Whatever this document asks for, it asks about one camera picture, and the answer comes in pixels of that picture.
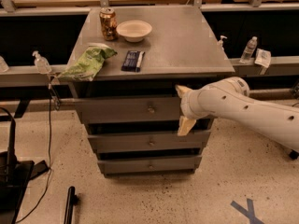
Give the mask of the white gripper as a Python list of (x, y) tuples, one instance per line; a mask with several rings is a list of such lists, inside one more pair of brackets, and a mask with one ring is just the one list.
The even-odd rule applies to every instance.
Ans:
[(179, 118), (178, 136), (187, 135), (196, 123), (196, 119), (201, 119), (206, 112), (199, 105), (198, 97), (200, 91), (194, 91), (182, 85), (176, 85), (178, 97), (181, 98), (180, 108), (182, 114)]

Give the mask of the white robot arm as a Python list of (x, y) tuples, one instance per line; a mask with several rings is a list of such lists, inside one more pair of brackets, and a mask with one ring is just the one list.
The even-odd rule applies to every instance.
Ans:
[(299, 110), (249, 97), (241, 77), (229, 77), (199, 90), (177, 85), (182, 115), (178, 136), (187, 135), (198, 119), (208, 115), (237, 121), (284, 147), (299, 151)]

